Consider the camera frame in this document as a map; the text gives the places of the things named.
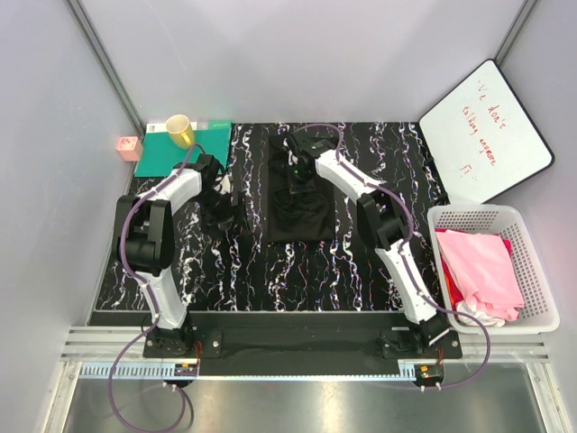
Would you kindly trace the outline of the black t shirt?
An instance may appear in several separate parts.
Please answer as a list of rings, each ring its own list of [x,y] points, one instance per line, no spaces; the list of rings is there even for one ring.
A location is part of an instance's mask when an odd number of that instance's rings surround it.
[[[319,177],[305,184],[291,178],[286,138],[285,134],[268,138],[266,241],[330,241],[335,236],[334,187]]]

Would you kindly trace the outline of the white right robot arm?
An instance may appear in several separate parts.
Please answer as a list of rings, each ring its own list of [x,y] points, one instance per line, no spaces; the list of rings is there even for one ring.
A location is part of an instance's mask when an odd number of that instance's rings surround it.
[[[414,221],[405,202],[342,156],[342,134],[333,143],[305,136],[298,129],[282,143],[288,150],[290,180],[298,185],[314,178],[326,180],[355,202],[358,236],[379,256],[401,297],[409,346],[421,353],[433,347],[449,327],[411,252]]]

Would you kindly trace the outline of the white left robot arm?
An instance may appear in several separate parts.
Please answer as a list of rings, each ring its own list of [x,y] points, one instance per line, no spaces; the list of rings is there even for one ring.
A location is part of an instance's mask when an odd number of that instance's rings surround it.
[[[201,230],[207,235],[247,226],[244,193],[233,190],[222,163],[205,153],[194,163],[177,165],[153,189],[120,197],[114,217],[113,255],[136,280],[151,312],[151,326],[144,331],[146,344],[175,356],[200,347],[171,270],[173,216],[188,202],[198,203]]]

